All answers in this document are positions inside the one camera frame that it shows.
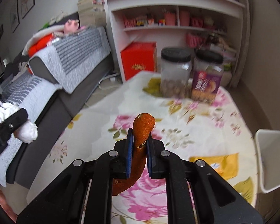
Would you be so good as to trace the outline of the yellow snack wrapper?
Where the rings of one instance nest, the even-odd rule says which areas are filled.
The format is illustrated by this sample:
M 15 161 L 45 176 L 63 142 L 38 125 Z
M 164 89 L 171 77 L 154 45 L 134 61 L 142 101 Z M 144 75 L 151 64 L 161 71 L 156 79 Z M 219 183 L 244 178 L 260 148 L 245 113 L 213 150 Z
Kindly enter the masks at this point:
M 199 159 L 204 160 L 226 181 L 238 175 L 238 153 L 211 157 L 193 156 L 189 161 L 195 162 Z

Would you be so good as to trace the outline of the orange peel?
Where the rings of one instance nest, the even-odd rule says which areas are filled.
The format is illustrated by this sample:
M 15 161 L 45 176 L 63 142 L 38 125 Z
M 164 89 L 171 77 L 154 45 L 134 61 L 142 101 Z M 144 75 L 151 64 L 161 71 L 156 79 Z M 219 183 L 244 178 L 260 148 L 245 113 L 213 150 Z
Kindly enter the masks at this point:
M 132 187 L 141 177 L 146 165 L 146 140 L 155 126 L 155 118 L 148 113 L 139 114 L 133 122 L 133 149 L 131 173 L 127 180 L 113 180 L 112 195 L 117 196 Z

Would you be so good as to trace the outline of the white tissue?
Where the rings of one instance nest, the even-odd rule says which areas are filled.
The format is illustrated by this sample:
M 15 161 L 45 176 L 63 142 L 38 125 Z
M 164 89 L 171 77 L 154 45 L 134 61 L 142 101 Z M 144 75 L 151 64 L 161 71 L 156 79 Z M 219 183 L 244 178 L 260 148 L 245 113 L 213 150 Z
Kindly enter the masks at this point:
M 30 144 L 38 137 L 36 124 L 28 119 L 27 111 L 16 104 L 0 102 L 0 124 L 24 143 Z

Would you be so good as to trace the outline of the white trash bin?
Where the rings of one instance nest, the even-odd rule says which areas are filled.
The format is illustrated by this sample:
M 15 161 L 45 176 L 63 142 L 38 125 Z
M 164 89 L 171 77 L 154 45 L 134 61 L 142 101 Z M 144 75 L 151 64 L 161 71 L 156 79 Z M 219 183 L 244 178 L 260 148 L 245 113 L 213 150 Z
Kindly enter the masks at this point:
M 259 164 L 259 191 L 267 194 L 280 187 L 280 131 L 260 129 L 254 138 Z

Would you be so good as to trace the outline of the grey sofa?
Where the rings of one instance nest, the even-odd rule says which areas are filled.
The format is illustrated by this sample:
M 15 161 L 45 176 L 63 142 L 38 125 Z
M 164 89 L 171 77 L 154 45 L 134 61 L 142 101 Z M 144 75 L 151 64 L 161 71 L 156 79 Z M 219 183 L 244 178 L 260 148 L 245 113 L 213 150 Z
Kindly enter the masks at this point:
M 37 125 L 38 137 L 30 144 L 14 137 L 9 139 L 7 148 L 0 155 L 1 186 L 18 183 L 25 188 L 31 187 L 58 137 L 113 67 L 110 53 L 72 94 L 68 94 L 42 61 L 35 58 L 32 66 L 4 89 L 2 99 L 27 111 L 30 121 Z

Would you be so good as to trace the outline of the floral tablecloth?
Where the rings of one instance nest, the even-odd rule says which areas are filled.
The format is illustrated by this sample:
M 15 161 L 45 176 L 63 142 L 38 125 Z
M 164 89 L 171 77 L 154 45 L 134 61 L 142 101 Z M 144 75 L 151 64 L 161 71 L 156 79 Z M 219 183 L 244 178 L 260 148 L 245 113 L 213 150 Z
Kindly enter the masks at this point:
M 44 160 L 27 195 L 32 200 L 76 159 L 91 161 L 127 137 L 141 113 L 155 118 L 152 137 L 183 160 L 238 153 L 238 175 L 227 182 L 251 205 L 257 199 L 253 136 L 230 94 L 218 90 L 211 104 L 156 95 L 160 76 L 142 72 L 96 104 L 81 110 Z

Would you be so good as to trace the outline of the grey striped sofa cover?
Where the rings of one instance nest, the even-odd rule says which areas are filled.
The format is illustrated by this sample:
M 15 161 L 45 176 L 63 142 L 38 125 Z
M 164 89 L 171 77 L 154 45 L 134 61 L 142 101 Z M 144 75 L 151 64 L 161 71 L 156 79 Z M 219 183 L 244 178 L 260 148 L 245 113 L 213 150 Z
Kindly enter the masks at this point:
M 63 90 L 72 94 L 76 87 L 111 52 L 104 27 L 88 28 L 56 39 L 29 60 L 38 58 Z

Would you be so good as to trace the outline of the pink pig plush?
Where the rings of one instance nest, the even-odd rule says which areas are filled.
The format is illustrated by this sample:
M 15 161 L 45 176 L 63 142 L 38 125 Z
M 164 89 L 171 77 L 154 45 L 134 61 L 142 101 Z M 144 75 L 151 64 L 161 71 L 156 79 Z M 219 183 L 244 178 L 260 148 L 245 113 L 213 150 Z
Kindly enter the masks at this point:
M 64 34 L 74 34 L 74 33 L 78 33 L 80 31 L 82 31 L 83 29 L 85 29 L 85 26 L 80 26 L 79 25 L 79 20 L 72 20 L 69 19 L 65 24 L 64 24 L 64 30 L 63 33 Z

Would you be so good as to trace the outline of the clear jar with nuts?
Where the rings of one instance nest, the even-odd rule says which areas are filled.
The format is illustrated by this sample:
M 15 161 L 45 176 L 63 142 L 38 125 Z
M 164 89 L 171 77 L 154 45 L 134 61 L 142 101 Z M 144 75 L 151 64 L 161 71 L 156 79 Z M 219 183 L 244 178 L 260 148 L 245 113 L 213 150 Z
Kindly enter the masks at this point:
M 166 98 L 184 99 L 192 70 L 192 51 L 189 48 L 166 47 L 161 51 L 160 92 Z

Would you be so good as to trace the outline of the stacked cardboard boxes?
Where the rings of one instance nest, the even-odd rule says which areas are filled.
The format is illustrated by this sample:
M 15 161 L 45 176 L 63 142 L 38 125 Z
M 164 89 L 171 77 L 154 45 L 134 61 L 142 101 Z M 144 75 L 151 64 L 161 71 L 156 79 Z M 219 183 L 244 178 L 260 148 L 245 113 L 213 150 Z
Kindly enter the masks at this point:
M 77 8 L 80 26 L 106 27 L 104 0 L 79 0 Z

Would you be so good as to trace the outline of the stack of books on floor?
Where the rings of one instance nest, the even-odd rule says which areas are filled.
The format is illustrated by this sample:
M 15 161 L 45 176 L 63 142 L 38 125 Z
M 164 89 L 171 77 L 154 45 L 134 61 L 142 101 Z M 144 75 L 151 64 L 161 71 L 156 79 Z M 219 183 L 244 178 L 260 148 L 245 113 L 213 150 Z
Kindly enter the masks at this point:
M 223 37 L 214 33 L 208 34 L 205 46 L 210 51 L 222 55 L 224 72 L 220 85 L 224 88 L 228 87 L 237 62 L 237 51 Z

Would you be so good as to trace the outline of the red gift box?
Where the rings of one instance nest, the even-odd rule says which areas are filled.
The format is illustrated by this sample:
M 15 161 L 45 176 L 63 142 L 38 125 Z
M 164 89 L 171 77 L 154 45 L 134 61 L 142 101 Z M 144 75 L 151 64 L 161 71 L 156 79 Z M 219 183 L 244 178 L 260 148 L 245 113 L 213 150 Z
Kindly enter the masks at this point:
M 121 51 L 125 81 L 141 71 L 157 70 L 156 42 L 133 42 Z

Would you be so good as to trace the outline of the pink basket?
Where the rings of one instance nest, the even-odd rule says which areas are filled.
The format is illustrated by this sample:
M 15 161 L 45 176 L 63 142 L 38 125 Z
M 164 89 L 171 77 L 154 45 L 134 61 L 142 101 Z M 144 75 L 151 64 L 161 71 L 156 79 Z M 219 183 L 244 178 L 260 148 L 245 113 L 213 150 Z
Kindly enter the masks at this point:
M 203 37 L 199 34 L 187 33 L 186 43 L 190 48 L 197 48 L 203 44 Z

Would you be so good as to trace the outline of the white bookshelf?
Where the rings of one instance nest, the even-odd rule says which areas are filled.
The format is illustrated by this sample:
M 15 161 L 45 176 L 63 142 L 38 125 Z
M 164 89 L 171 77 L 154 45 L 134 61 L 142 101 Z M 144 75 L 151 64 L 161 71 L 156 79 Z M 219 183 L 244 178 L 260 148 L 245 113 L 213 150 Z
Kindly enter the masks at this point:
M 199 34 L 203 39 L 214 33 L 237 51 L 238 61 L 245 8 L 238 1 L 106 0 L 106 4 L 123 81 L 121 51 L 133 42 L 156 42 L 160 57 L 167 46 L 187 46 L 187 33 Z

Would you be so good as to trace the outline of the grey curtain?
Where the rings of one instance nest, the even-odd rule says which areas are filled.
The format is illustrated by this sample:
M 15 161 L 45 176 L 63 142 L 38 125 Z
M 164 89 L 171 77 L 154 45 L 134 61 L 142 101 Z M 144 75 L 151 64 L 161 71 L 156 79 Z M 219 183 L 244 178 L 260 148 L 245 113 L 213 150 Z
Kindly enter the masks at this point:
M 236 68 L 234 70 L 234 75 L 231 80 L 230 86 L 236 88 L 240 78 L 242 76 L 244 66 L 247 59 L 248 49 L 249 49 L 249 40 L 250 40 L 250 33 L 251 33 L 251 9 L 249 0 L 238 0 L 242 3 L 245 8 L 243 9 L 243 16 L 242 16 L 242 38 L 241 38 L 241 48 L 239 52 L 239 58 L 237 61 Z

